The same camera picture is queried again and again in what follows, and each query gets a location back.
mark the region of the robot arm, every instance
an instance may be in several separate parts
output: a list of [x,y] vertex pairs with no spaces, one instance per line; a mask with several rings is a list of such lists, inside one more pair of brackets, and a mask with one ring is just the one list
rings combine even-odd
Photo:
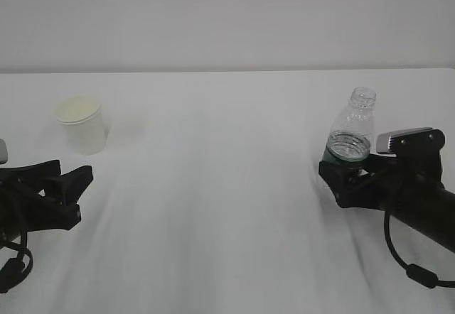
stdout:
[[[0,158],[7,155],[0,145]],[[79,197],[93,180],[92,167],[61,175],[60,161],[20,168],[0,168],[0,249],[17,251],[0,269],[0,293],[17,286],[31,272],[28,232],[72,229],[81,220]],[[14,243],[20,237],[20,243]],[[28,257],[28,264],[23,259]]]
[[319,163],[319,175],[331,188],[342,208],[363,207],[385,211],[387,247],[407,275],[428,288],[455,288],[455,282],[415,264],[406,264],[390,238],[390,216],[455,252],[455,194],[444,189],[439,151],[445,144],[438,129],[421,128],[382,134],[378,153],[370,154],[361,168]]

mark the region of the white tablecloth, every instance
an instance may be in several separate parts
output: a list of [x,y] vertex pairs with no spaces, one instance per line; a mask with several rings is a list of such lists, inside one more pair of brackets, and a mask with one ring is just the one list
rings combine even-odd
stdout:
[[[0,75],[8,166],[93,166],[69,232],[29,235],[35,265],[5,314],[453,313],[455,291],[410,281],[383,213],[337,207],[316,178],[354,87],[378,93],[376,132],[446,134],[455,190],[455,70]],[[106,149],[79,156],[56,104],[103,104]],[[455,279],[455,255],[396,220],[408,262]],[[10,257],[0,251],[1,261]]]

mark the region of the white wall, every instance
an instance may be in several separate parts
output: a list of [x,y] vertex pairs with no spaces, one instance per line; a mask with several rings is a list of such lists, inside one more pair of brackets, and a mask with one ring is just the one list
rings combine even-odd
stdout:
[[0,0],[0,71],[455,65],[455,0]]

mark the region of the plastic bottle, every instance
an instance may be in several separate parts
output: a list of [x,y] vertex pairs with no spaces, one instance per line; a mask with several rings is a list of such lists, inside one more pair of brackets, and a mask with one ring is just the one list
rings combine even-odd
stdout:
[[374,90],[364,87],[354,89],[348,105],[332,125],[323,160],[355,167],[368,157],[375,135],[375,101]]

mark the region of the paper cup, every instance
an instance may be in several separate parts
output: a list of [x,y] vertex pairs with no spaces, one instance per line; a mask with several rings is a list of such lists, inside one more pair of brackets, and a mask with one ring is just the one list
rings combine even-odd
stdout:
[[68,144],[78,153],[89,156],[106,146],[101,104],[88,96],[75,96],[63,101],[55,112],[63,125]]

